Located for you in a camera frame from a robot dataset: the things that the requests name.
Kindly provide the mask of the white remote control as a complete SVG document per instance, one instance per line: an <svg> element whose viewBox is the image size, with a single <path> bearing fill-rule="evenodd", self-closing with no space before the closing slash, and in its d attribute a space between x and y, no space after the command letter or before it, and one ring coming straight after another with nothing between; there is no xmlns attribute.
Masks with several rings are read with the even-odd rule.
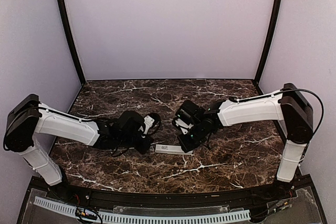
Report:
<svg viewBox="0 0 336 224"><path fill-rule="evenodd" d="M156 144L155 153L169 155L193 155L193 151L184 152L180 146Z"/></svg>

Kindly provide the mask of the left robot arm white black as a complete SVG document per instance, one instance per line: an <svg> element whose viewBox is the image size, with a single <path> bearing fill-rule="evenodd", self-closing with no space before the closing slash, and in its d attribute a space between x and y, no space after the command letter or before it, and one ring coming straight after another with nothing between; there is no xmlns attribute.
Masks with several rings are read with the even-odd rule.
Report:
<svg viewBox="0 0 336 224"><path fill-rule="evenodd" d="M111 151L113 157L118 157L131 148L145 154L153 142L152 135L160 126L161 118L157 113L141 116L135 111L124 111L116 119L83 119L57 111L41 103L37 95L30 94L8 114L3 149L23 157L49 186L53 186L61 200L69 201L74 197L74 189L66 183L65 173L34 134L63 137Z"/></svg>

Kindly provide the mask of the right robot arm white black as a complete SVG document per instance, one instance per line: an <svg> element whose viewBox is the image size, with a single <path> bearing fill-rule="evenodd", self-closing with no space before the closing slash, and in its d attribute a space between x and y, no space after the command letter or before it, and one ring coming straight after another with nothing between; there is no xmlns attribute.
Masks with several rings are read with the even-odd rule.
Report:
<svg viewBox="0 0 336 224"><path fill-rule="evenodd" d="M303 95L305 92L316 95L286 83L282 89L271 93L244 99L230 97L206 108L186 100L177 110L172 124L181 131L179 144L183 152L188 153L225 127L257 121L284 121L287 137L277 181L268 187L269 197L278 200L287 193L287 183L293 180L310 141L319 129L313 124L313 108Z"/></svg>

